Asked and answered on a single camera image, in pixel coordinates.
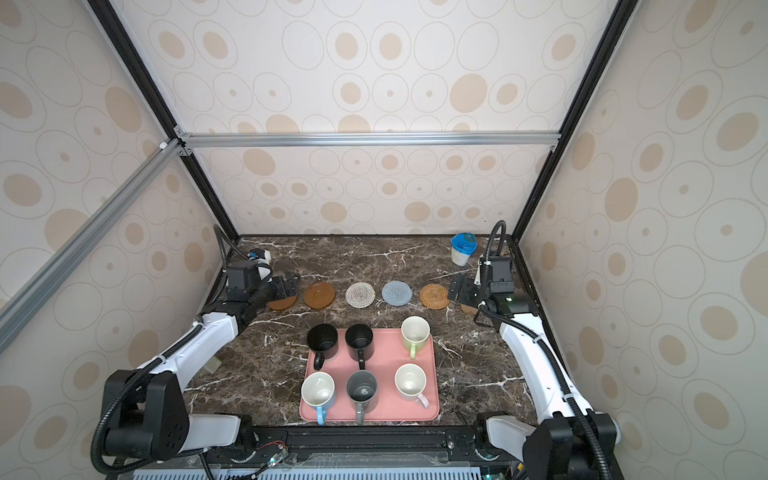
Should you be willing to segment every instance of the wallpaper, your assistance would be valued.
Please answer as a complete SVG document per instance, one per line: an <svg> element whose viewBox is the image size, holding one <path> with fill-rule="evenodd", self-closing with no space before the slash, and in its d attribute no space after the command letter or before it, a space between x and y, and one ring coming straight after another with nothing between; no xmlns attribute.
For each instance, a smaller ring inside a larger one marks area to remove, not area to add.
<svg viewBox="0 0 768 480"><path fill-rule="evenodd" d="M515 224L549 146L197 153L242 234L487 233Z"/></svg>
<svg viewBox="0 0 768 480"><path fill-rule="evenodd" d="M558 130L615 0L113 0L186 131Z"/></svg>
<svg viewBox="0 0 768 480"><path fill-rule="evenodd" d="M190 327L221 263L213 221L172 161L0 355L0 478L104 477L104 381Z"/></svg>
<svg viewBox="0 0 768 480"><path fill-rule="evenodd" d="M164 138L140 99L79 3L0 2L0 308Z"/></svg>
<svg viewBox="0 0 768 480"><path fill-rule="evenodd" d="M631 480L768 472L766 20L645 2L521 243Z"/></svg>

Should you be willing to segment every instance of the marble table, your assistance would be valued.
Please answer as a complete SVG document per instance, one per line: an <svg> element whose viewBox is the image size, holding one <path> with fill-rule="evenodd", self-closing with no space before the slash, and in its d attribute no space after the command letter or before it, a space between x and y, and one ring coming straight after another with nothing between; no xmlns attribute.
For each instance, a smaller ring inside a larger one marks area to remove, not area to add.
<svg viewBox="0 0 768 480"><path fill-rule="evenodd" d="M480 239L485 249L485 239ZM254 425L303 425L300 388L306 371L306 332L318 323L346 328L366 323L372 328L399 328L411 315L427 319L432 329L440 414L419 425L461 425L478 412L505 410L536 424L536 414L518 363L493 329L476 326L472 316L451 303L429 310L419 301L429 283L450 286L453 274L472 275L478 253L465 267L450 259L449 237L244 237L244 250L259 247L273 256L277 275L285 270L302 276L300 289L316 281L330 282L336 299L324 310L312 310L299 295L285 312L267 311L217 354L222 364L214 374L200 371L184 397L192 413L248 414ZM413 288L408 305L390 306L381 289L390 280ZM365 309L344 300L346 288L368 282L376 300Z"/></svg>

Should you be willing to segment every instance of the gray mug handle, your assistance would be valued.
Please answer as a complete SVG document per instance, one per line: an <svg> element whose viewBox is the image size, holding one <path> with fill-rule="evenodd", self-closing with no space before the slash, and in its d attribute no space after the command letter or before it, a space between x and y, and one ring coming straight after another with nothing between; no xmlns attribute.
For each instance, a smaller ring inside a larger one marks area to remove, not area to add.
<svg viewBox="0 0 768 480"><path fill-rule="evenodd" d="M366 418L366 413L363 410L363 408L364 408L364 405L362 403L355 402L355 410L356 410L356 413L357 413L357 416L356 416L356 419L355 419L355 423L357 425L362 425L362 422Z"/></svg>

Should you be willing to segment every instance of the pink tray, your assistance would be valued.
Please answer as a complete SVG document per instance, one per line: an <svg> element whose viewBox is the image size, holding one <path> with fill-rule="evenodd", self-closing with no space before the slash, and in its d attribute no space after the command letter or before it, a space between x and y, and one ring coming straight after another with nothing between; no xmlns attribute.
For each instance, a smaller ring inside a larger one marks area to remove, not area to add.
<svg viewBox="0 0 768 480"><path fill-rule="evenodd" d="M326 421L354 422L355 409L351 398L346 394L346 381L359 370L357 360L352 359L344 342L346 329L339 329L339 352L323 364L321 372L326 372L336 384L336 403L328 410ZM366 412L366 422L423 422L437 418L440 402L437 396L437 370L435 369L435 350L432 337L424 348L416 353L416 360L411 360L410 353L402 345L400 329L373 329L373 342L376 346L373 356L366 360L366 370L376 376L379 403L370 412ZM304 378L315 372L313 362L315 354L310 351ZM415 363L424 369L427 386L424 396L429 400L425 409L421 402L404 400L395 387L395 372L406 363ZM303 400L299 407L301 418L316 422L317 414Z"/></svg>

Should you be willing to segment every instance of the mug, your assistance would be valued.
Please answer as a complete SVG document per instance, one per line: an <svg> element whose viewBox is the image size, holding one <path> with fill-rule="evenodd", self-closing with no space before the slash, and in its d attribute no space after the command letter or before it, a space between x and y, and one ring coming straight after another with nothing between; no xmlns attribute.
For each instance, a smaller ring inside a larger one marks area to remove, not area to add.
<svg viewBox="0 0 768 480"><path fill-rule="evenodd" d="M355 406L357 425L362 425L366 412L373 410L379 402L379 397L376 395L377 386L376 377L365 370L354 372L346 381L346 394Z"/></svg>
<svg viewBox="0 0 768 480"><path fill-rule="evenodd" d="M427 386L427 374L422 367L406 363L395 372L395 386L401 397L409 402L419 401L422 407L429 408L429 400L424 396Z"/></svg>
<svg viewBox="0 0 768 480"><path fill-rule="evenodd" d="M352 325L344 334L349 356L357 360L361 370L366 369L366 360L373 356L373 330L367 325Z"/></svg>
<svg viewBox="0 0 768 480"><path fill-rule="evenodd" d="M301 399L317 411L317 423L326 422L328 409L336 402L336 384L325 372L314 372L301 384Z"/></svg>
<svg viewBox="0 0 768 480"><path fill-rule="evenodd" d="M402 344L411 353L411 360L416 358L416 352L423 349L429 339L429 324L420 316L410 316L402 321L400 326Z"/></svg>
<svg viewBox="0 0 768 480"><path fill-rule="evenodd" d="M315 325L306 334L306 344L315 353L315 370L320 370L339 351L339 332L330 323Z"/></svg>

